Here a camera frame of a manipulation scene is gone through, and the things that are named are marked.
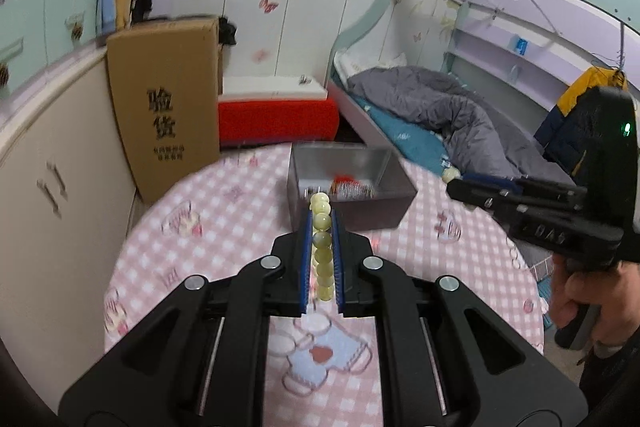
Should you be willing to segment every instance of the green drawer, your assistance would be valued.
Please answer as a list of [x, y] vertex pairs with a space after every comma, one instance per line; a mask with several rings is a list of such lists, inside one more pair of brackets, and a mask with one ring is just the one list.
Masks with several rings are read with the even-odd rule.
[[[49, 64], [95, 39], [97, 3], [98, 0], [44, 0]], [[80, 28], [82, 36], [76, 39], [74, 36], [78, 36]]]
[[11, 0], [0, 6], [0, 63], [9, 70], [0, 98], [47, 66], [44, 0]]

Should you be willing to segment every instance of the round table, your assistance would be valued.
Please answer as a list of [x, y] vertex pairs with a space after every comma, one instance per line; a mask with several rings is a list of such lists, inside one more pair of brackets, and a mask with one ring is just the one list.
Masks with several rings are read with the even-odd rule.
[[[110, 349], [182, 280], [238, 273], [291, 230], [290, 145], [227, 156], [176, 184], [122, 247], [105, 298]], [[437, 176], [403, 161], [418, 195], [398, 229], [364, 233], [374, 252], [412, 277], [459, 277], [542, 352], [542, 306], [516, 246], [482, 210], [446, 195]], [[345, 319], [335, 303], [312, 302], [300, 319], [273, 317], [264, 425], [382, 426], [372, 318]]]

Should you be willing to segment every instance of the gray box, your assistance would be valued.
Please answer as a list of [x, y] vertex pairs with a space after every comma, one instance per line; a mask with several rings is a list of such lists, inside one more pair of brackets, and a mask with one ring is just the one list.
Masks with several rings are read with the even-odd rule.
[[[337, 200], [330, 194], [336, 176], [350, 176], [375, 189], [373, 198]], [[291, 226], [297, 230], [301, 212], [308, 212], [309, 188], [329, 194], [332, 208], [351, 232], [395, 229], [418, 193], [388, 148], [338, 143], [301, 143], [291, 148], [287, 198]]]

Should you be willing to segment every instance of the blanket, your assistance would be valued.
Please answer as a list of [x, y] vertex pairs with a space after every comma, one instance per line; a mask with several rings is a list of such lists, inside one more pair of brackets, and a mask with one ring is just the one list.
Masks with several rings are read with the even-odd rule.
[[448, 74], [418, 66], [374, 68], [349, 78], [348, 87], [406, 121], [441, 133], [450, 161], [462, 173], [572, 184], [516, 124]]

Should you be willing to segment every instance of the black sleeve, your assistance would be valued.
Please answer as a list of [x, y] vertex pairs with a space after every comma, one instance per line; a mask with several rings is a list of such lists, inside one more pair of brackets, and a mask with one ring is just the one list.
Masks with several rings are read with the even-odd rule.
[[640, 351], [640, 329], [619, 352], [608, 359], [599, 359], [591, 349], [580, 379], [580, 389], [587, 399], [590, 411], [609, 394], [638, 351]]

